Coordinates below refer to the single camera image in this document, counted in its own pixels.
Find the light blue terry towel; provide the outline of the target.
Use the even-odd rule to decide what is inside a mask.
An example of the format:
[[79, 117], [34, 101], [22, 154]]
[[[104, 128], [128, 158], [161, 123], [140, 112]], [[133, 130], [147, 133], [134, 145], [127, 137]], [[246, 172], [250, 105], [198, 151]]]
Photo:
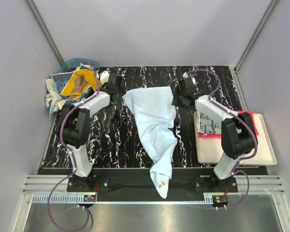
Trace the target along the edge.
[[151, 180], [160, 197], [166, 199], [177, 145], [171, 131], [176, 117], [171, 88], [136, 88], [127, 91], [122, 99], [134, 115], [140, 142], [153, 161]]

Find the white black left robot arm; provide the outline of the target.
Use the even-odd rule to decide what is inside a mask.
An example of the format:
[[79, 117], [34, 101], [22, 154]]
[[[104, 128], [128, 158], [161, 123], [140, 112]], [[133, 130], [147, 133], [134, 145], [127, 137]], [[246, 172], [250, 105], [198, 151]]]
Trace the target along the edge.
[[116, 101], [122, 89], [123, 77], [102, 72], [100, 80], [101, 87], [75, 105], [65, 104], [59, 117], [58, 136], [72, 162], [68, 186], [83, 191], [90, 191], [97, 186], [86, 146], [90, 133], [90, 118]]

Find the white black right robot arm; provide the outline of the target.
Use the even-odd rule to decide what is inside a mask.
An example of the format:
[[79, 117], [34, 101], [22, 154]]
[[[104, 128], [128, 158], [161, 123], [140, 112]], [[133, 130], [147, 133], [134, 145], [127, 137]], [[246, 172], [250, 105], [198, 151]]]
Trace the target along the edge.
[[236, 167], [251, 151], [257, 152], [258, 140], [252, 116], [238, 113], [218, 103], [204, 91], [197, 91], [193, 80], [186, 77], [175, 88], [172, 105], [192, 107], [204, 113], [221, 127], [223, 154], [204, 185], [214, 191], [222, 191], [230, 182]]

